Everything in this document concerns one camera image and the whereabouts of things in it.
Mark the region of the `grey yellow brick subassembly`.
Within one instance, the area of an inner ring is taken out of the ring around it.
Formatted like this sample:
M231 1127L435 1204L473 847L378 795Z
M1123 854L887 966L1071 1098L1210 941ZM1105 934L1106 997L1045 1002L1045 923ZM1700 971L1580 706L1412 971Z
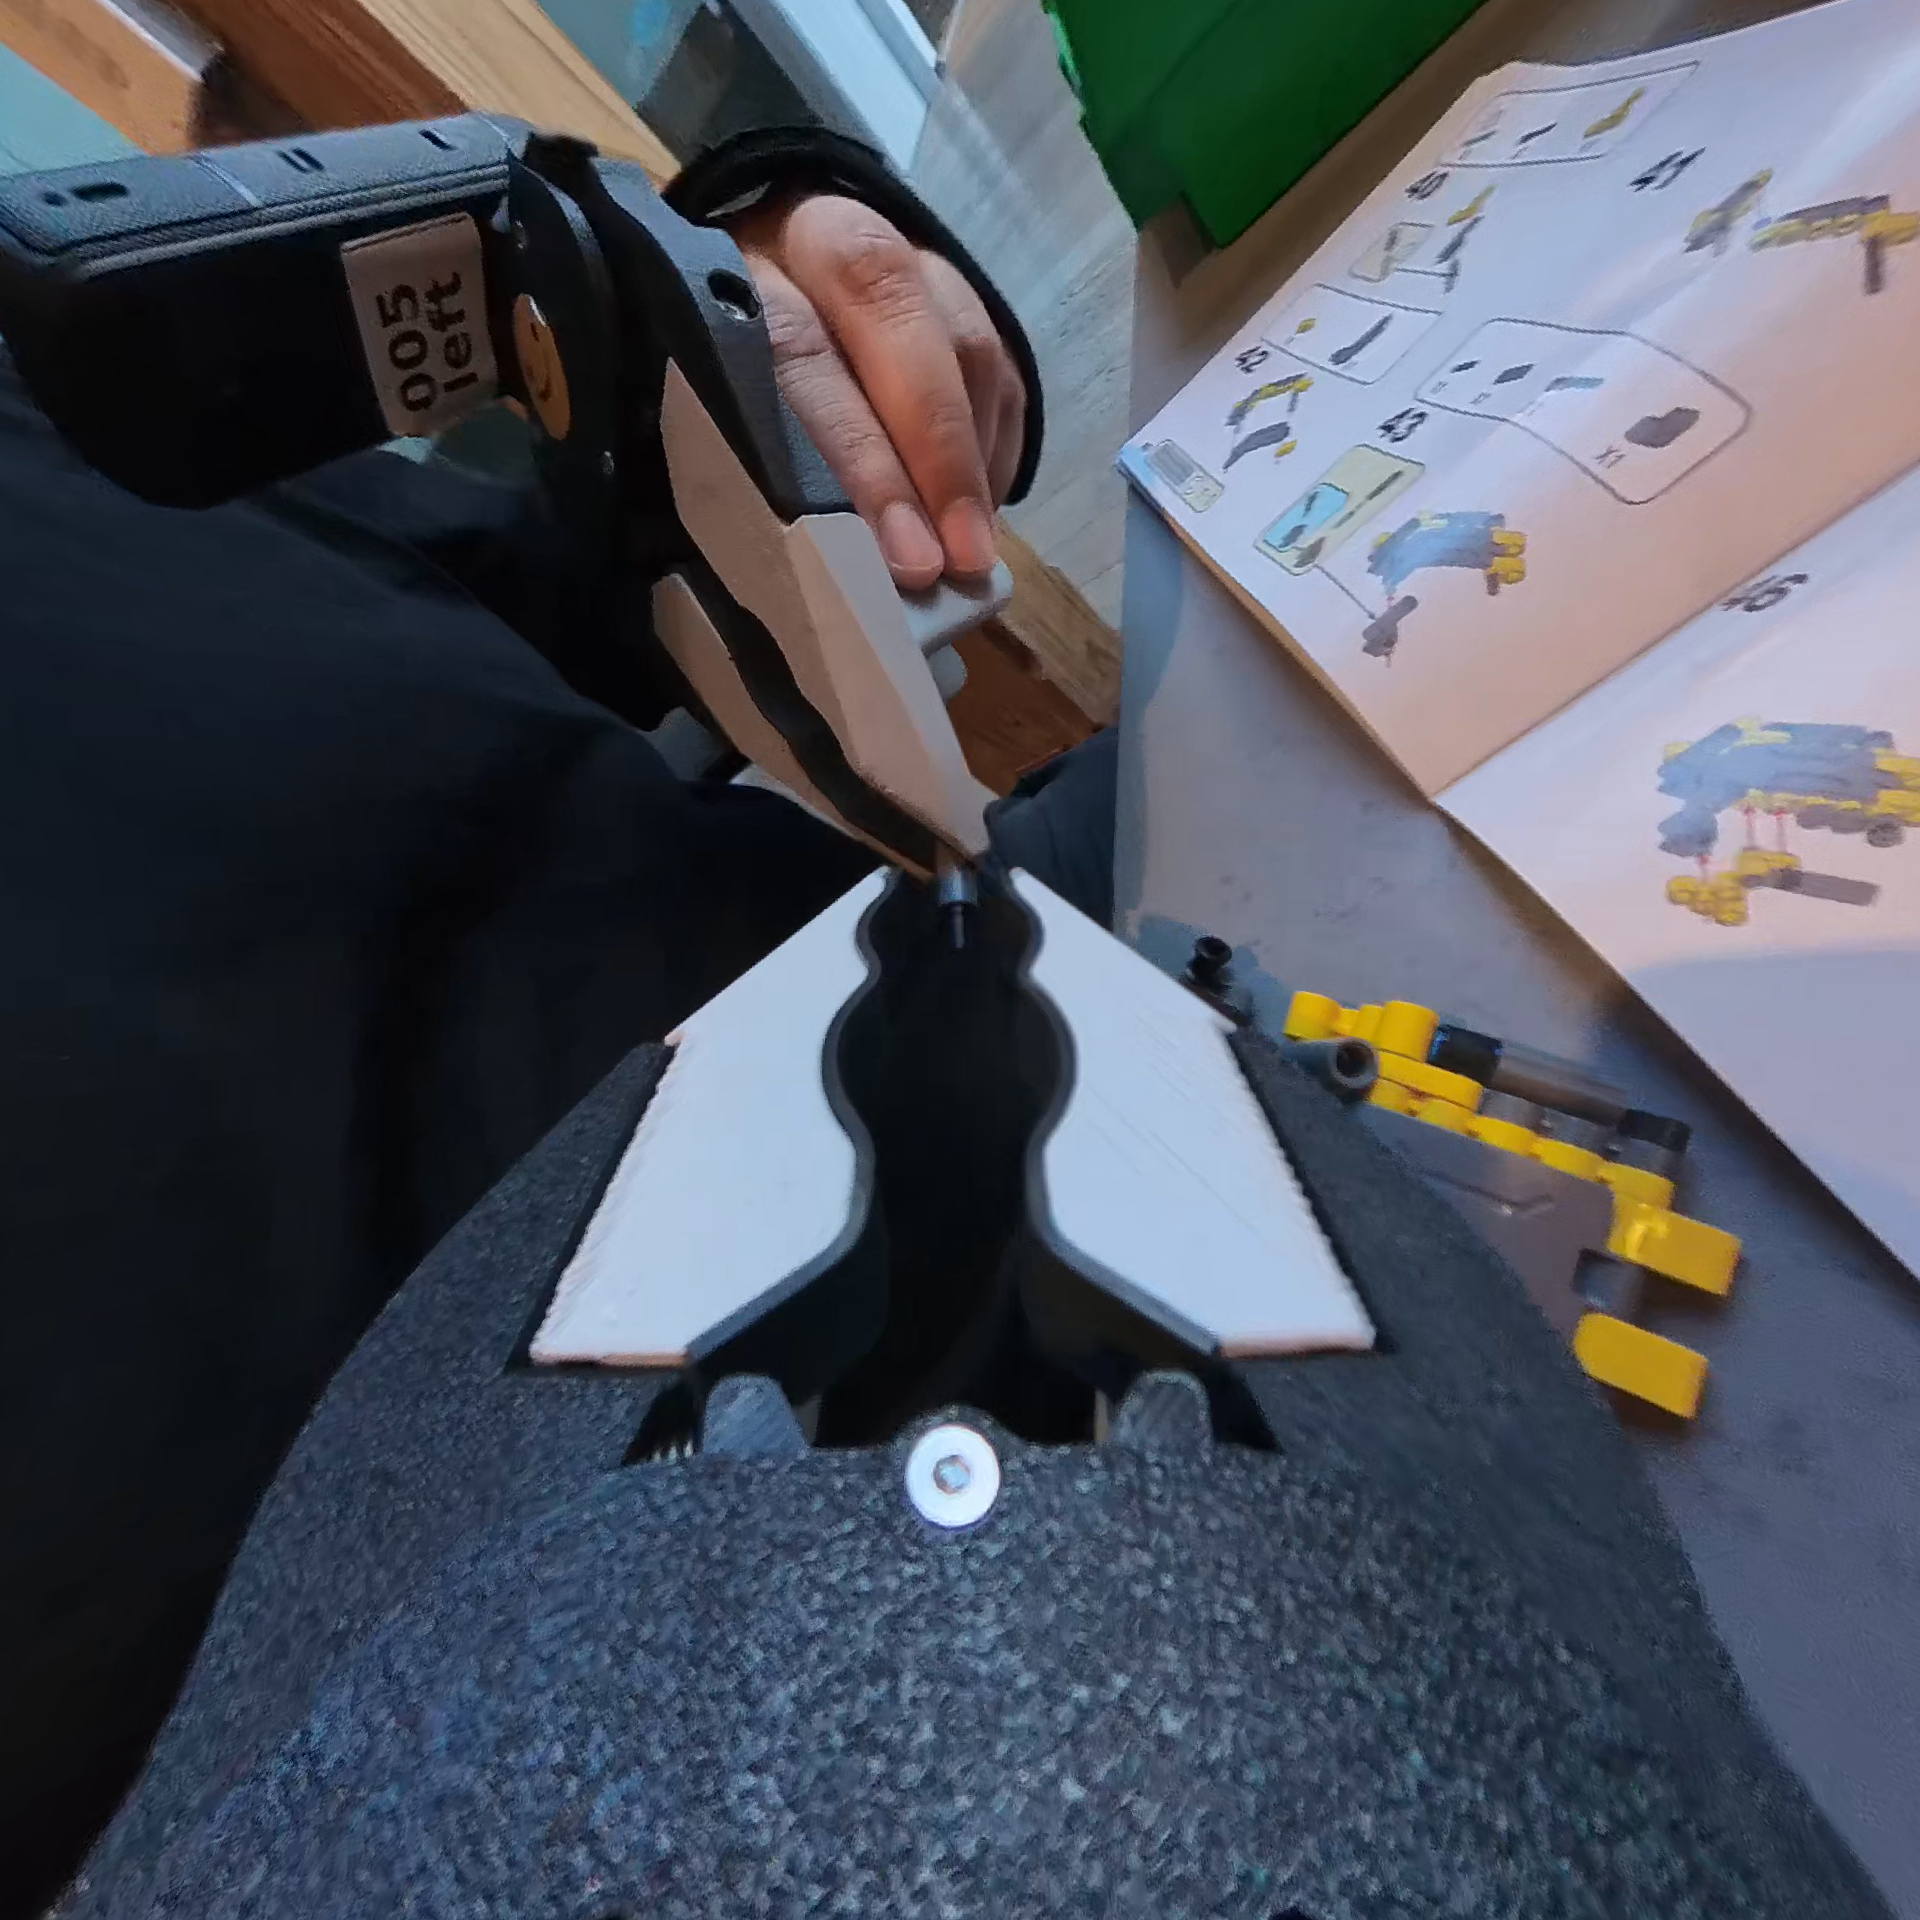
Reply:
M1744 1244L1683 1213L1685 1119L1408 1001L1298 990L1285 1042L1369 1054L1359 1117L1500 1250L1584 1375L1665 1422L1698 1416L1707 1359L1647 1327L1647 1295L1726 1300Z

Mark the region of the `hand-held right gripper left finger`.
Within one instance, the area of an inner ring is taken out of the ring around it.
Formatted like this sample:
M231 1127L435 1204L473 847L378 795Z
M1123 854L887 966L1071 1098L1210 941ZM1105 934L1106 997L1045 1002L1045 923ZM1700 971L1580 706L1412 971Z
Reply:
M831 1037L870 988L870 877L680 1028L669 1061L530 1344L531 1364L683 1369L865 1219L858 1151L831 1103Z

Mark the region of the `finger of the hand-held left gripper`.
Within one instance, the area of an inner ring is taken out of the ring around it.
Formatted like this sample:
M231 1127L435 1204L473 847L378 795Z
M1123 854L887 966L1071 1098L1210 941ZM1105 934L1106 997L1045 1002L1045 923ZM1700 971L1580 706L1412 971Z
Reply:
M680 366L662 370L661 442L718 588L706 614L759 713L853 827L914 860L982 861L991 795L870 526L848 511L780 521Z
M721 732L759 774L919 883L934 879L934 860L914 860L891 840L853 827L853 820L814 784L785 735L766 718L766 713L759 713L718 626L708 622L683 576L669 576L653 588L653 623L672 665L714 723L714 732Z

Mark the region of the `white building instruction booklet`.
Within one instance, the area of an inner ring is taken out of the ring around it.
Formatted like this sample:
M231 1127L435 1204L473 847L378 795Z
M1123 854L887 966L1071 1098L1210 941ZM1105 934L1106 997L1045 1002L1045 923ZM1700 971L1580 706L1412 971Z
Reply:
M1917 1267L1917 5L1471 84L1120 452Z

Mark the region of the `person's dark top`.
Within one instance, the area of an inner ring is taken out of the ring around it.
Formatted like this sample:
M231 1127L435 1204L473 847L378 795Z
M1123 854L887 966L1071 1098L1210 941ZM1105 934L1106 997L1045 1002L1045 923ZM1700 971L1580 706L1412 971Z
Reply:
M393 1290L874 869L683 781L599 636L531 488L366 452L159 511L5 366L5 1918Z

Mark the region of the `person's left forearm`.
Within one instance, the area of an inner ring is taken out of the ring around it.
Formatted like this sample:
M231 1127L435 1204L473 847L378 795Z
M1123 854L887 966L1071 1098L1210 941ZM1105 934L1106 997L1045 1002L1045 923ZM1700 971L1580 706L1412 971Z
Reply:
M934 253L982 302L1000 343L1023 380L1023 461L1010 485L1010 502L1032 493L1045 452L1045 389L1032 339L976 255L955 229L894 175L873 143L828 128L743 130L680 168L661 190L662 204L696 227L721 227L771 195L838 195L886 217L911 245Z

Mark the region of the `person's trousers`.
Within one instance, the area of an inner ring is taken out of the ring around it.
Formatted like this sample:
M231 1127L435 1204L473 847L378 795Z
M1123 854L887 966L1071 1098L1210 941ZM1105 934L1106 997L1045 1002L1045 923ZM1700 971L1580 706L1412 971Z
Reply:
M1105 932L1118 922L1118 727L1025 772L991 808L991 840L1007 869L1025 869Z

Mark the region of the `green plastic bin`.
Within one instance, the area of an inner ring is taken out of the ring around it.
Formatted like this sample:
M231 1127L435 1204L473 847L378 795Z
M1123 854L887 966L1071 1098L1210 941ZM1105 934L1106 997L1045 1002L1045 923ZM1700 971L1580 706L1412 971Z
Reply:
M1045 5L1081 128L1132 227L1238 243L1480 5Z

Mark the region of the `person's left hand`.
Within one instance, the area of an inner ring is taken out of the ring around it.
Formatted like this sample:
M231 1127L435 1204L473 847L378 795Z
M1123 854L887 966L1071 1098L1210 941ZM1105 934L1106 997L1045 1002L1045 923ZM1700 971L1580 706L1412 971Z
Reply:
M1025 380L937 253L838 194L724 220L759 289L776 386L906 590L997 567L1025 446Z

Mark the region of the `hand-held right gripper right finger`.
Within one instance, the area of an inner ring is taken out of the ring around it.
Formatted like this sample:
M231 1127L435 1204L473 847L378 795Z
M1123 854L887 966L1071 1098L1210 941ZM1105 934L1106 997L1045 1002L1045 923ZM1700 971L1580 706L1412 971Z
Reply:
M1373 1351L1376 1324L1232 1052L1232 1024L1016 869L1025 984L1066 1039L1038 1138L1062 1260L1211 1359Z

